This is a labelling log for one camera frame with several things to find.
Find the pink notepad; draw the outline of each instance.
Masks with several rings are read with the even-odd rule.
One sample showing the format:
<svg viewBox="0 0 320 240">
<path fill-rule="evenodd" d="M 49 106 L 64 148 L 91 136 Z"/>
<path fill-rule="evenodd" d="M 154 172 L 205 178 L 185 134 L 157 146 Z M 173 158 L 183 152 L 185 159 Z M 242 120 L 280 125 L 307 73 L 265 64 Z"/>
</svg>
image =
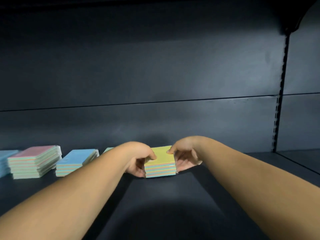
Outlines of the pink notepad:
<svg viewBox="0 0 320 240">
<path fill-rule="evenodd" d="M 33 146 L 30 147 L 22 152 L 19 152 L 15 154 L 14 156 L 11 156 L 10 158 L 17 158 L 17 157 L 37 157 L 41 155 L 42 153 L 45 153 L 52 147 L 55 147 L 55 145 L 45 145 L 45 146 Z"/>
</svg>

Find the dark gray wall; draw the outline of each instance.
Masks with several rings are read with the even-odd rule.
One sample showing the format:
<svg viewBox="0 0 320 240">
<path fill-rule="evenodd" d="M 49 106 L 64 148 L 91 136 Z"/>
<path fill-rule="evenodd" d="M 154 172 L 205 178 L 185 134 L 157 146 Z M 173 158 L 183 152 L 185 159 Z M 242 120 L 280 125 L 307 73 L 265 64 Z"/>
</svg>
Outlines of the dark gray wall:
<svg viewBox="0 0 320 240">
<path fill-rule="evenodd" d="M 160 146 L 201 134 L 243 152 L 271 150 L 285 37 L 261 0 L 1 19 L 0 149 Z"/>
<path fill-rule="evenodd" d="M 320 0 L 290 35 L 278 151 L 320 148 L 319 61 Z"/>
</svg>

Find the right hand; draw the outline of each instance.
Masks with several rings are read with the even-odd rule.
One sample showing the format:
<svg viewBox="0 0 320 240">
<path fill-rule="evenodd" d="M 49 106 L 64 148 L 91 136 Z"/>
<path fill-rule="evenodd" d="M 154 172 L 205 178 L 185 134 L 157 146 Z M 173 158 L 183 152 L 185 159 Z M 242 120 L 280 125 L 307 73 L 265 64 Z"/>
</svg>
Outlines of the right hand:
<svg viewBox="0 0 320 240">
<path fill-rule="evenodd" d="M 195 142 L 197 138 L 197 136 L 190 136 L 178 140 L 167 151 L 168 154 L 174 154 L 177 172 L 200 165 L 202 163 L 195 151 Z"/>
</svg>

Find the yellow sticky note stack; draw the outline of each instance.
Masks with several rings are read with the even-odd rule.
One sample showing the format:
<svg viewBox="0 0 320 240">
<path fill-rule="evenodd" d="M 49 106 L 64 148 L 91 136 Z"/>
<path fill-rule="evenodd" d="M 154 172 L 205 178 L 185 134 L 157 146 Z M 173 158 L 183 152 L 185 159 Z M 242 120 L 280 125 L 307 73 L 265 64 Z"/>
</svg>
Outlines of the yellow sticky note stack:
<svg viewBox="0 0 320 240">
<path fill-rule="evenodd" d="M 176 174 L 176 162 L 174 156 L 167 154 L 167 150 L 170 149 L 170 145 L 154 147 L 152 150 L 157 156 L 156 160 L 146 160 L 144 169 L 146 171 L 147 178 L 168 176 Z"/>
</svg>

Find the stack of colorful paper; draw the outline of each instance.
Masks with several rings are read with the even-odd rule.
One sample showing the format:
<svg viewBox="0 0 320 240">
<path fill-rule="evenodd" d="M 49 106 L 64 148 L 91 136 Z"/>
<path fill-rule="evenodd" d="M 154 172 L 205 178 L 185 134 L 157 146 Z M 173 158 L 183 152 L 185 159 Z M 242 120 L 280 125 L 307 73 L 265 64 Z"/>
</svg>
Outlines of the stack of colorful paper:
<svg viewBox="0 0 320 240">
<path fill-rule="evenodd" d="M 107 151 L 109 151 L 109 150 L 111 150 L 111 149 L 113 149 L 113 147 L 107 147 L 107 148 L 104 150 L 103 153 L 105 153 L 105 152 L 107 152 Z"/>
<path fill-rule="evenodd" d="M 17 154 L 18 150 L 0 151 L 0 178 L 10 173 L 8 157 Z"/>
<path fill-rule="evenodd" d="M 14 179 L 40 178 L 61 159 L 58 145 L 34 146 L 8 157 Z"/>
<path fill-rule="evenodd" d="M 147 178 L 168 176 L 176 174 L 174 156 L 167 154 L 171 146 L 154 147 L 152 150 L 157 156 L 156 160 L 147 160 L 144 164 Z"/>
<path fill-rule="evenodd" d="M 99 156 L 97 149 L 72 150 L 57 163 L 56 176 L 63 177 Z"/>
</svg>

